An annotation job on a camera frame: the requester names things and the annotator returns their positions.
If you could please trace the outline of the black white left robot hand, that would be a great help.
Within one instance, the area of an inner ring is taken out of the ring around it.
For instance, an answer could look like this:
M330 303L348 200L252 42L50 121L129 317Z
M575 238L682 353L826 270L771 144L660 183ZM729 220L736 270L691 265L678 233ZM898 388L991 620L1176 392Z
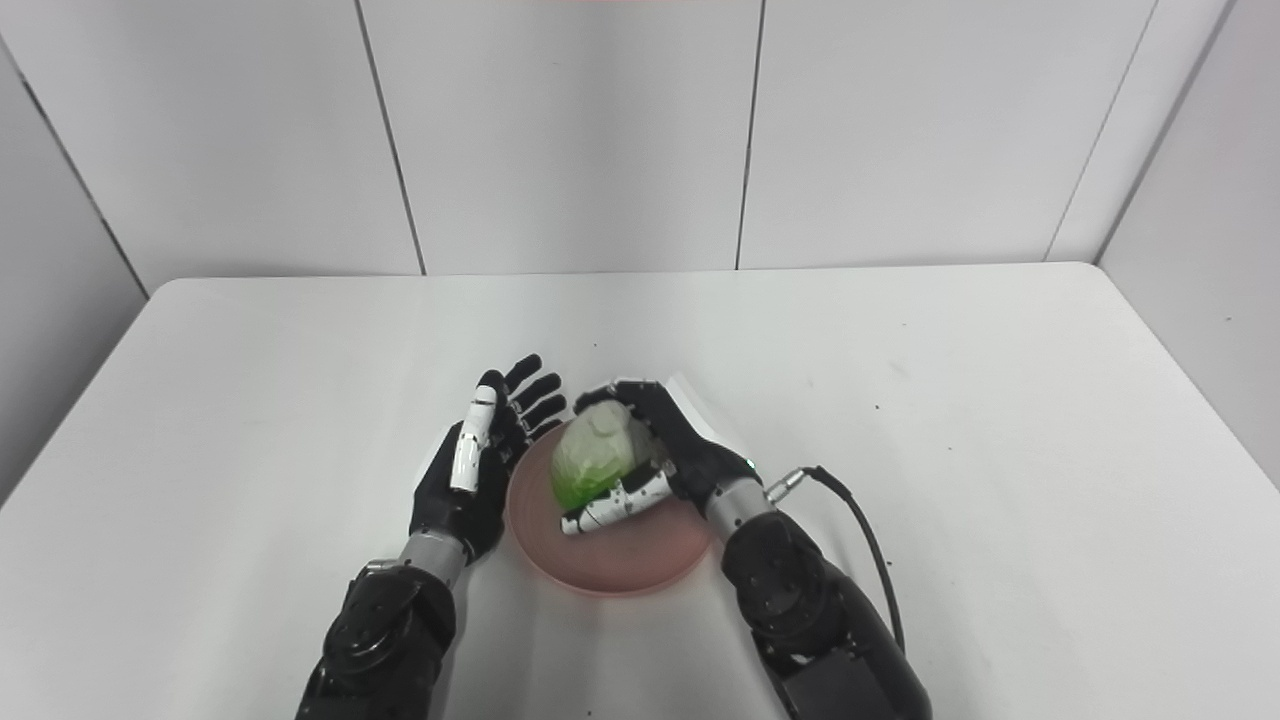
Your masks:
M547 372L539 354L508 372L485 372L462 420L445 430L424 468L410 534L448 534L461 543L467 562L490 552L506 528L515 469L535 442L561 425L566 409L561 375Z

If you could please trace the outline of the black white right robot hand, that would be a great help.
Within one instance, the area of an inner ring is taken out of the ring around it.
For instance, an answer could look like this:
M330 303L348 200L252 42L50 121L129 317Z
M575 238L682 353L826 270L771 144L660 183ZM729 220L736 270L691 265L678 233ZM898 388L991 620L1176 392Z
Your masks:
M559 520L564 536L581 536L637 516L668 498L691 503L717 537L727 541L755 518L773 512L754 464L722 445L699 413L692 391L678 378L667 383L630 378L589 389L573 401L573 413L605 401L621 404L652 433L652 456L609 489Z

